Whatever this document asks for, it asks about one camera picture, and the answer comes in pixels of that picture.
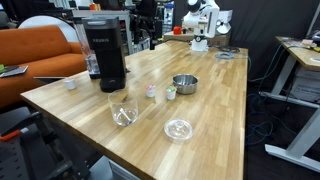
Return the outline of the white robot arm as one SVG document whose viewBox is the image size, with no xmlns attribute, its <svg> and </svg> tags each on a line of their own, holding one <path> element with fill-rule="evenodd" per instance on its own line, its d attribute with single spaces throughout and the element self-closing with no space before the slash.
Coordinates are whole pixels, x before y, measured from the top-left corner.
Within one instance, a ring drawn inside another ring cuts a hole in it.
<svg viewBox="0 0 320 180">
<path fill-rule="evenodd" d="M 220 8 L 215 0 L 187 0 L 187 9 L 188 13 L 183 17 L 183 23 L 186 28 L 193 29 L 191 49 L 207 51 L 207 39 L 215 36 Z"/>
</svg>

